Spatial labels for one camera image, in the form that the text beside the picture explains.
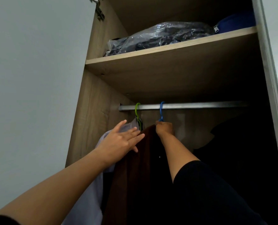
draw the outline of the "green hanger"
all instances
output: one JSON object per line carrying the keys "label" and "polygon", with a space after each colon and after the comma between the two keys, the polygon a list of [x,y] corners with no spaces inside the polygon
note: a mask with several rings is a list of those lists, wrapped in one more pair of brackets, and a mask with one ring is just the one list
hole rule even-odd
{"label": "green hanger", "polygon": [[143,122],[142,122],[142,120],[139,118],[138,113],[137,113],[137,108],[138,108],[139,105],[141,105],[141,103],[138,102],[138,103],[136,104],[136,107],[135,107],[135,114],[136,114],[137,122],[138,122],[138,124],[139,124],[139,126],[140,126],[140,131],[142,131],[142,130],[143,130]]}

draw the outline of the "closet rod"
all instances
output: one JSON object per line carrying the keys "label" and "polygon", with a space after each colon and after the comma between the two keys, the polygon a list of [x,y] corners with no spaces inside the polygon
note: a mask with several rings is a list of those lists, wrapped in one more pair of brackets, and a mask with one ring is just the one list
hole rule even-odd
{"label": "closet rod", "polygon": [[[228,101],[228,102],[191,102],[191,103],[164,103],[163,110],[179,110],[179,109],[207,109],[207,108],[232,108],[232,107],[248,107],[249,103],[244,101]],[[139,105],[137,110],[159,110],[160,104]],[[135,110],[135,106],[119,106],[119,111]]]}

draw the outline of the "zipper pull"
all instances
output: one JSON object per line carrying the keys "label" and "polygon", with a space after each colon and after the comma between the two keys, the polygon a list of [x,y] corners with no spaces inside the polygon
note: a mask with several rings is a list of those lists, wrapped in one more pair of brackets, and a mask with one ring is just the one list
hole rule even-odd
{"label": "zipper pull", "polygon": [[214,26],[214,30],[215,30],[215,33],[219,32],[218,25],[215,25],[215,26]]}

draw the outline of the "black sleeve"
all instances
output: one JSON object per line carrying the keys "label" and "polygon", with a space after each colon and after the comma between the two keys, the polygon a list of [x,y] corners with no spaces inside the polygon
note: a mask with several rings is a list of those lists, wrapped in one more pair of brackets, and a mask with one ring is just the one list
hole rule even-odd
{"label": "black sleeve", "polygon": [[0,224],[4,225],[20,225],[16,220],[11,219],[10,217],[0,215]]}
{"label": "black sleeve", "polygon": [[192,161],[173,183],[178,224],[267,225],[209,166]]}

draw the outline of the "wardrobe door hinge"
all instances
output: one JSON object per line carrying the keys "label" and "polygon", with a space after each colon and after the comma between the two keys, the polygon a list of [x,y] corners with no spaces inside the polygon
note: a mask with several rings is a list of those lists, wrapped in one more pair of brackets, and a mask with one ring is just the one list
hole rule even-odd
{"label": "wardrobe door hinge", "polygon": [[100,21],[104,21],[104,14],[102,13],[101,9],[100,9],[100,0],[90,0],[91,2],[95,2],[96,3],[96,9],[95,12],[97,13],[97,19]]}

